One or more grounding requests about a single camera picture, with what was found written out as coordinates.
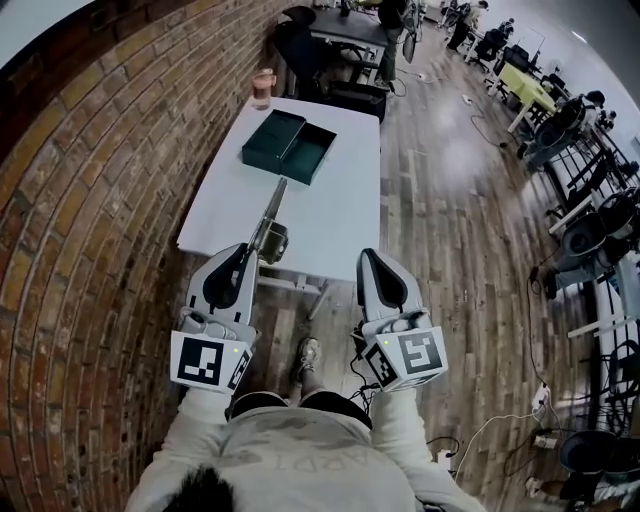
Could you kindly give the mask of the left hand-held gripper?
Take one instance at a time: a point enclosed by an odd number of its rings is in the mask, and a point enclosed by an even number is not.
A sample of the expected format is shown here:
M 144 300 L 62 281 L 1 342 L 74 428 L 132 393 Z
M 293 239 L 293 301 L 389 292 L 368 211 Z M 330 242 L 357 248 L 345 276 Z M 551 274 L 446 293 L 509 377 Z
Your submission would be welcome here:
M 257 271 L 255 249 L 246 243 L 231 246 L 194 273 L 184 307 L 251 326 Z M 178 328 L 171 332 L 171 380 L 190 388 L 234 394 L 253 356 L 258 333 L 248 344 L 188 334 Z

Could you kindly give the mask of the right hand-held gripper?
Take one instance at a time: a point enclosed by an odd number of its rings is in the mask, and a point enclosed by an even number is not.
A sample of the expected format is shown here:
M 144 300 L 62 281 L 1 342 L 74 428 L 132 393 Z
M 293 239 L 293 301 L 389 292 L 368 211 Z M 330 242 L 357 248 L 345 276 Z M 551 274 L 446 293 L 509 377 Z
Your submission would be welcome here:
M 442 328 L 380 333 L 390 320 L 426 309 L 416 278 L 393 258 L 364 249 L 357 263 L 357 298 L 363 319 L 356 353 L 384 392 L 422 386 L 448 371 Z

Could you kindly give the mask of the person's left hand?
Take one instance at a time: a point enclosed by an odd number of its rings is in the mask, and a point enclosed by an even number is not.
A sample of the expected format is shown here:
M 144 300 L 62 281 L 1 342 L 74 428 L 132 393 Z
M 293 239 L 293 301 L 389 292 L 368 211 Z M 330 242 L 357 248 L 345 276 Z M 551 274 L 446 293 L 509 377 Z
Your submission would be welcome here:
M 248 344 L 252 344 L 257 335 L 257 331 L 249 325 L 234 322 L 220 315 L 202 313 L 190 307 L 180 309 L 178 330 Z

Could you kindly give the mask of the person's right hand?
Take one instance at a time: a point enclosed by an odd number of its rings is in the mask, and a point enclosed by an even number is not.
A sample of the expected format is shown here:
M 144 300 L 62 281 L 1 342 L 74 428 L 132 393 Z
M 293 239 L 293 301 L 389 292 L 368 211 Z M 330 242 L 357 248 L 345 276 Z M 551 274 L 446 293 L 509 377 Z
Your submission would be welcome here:
M 379 330 L 380 333 L 402 333 L 414 329 L 426 329 L 433 326 L 429 312 L 426 309 L 415 310 L 390 320 Z

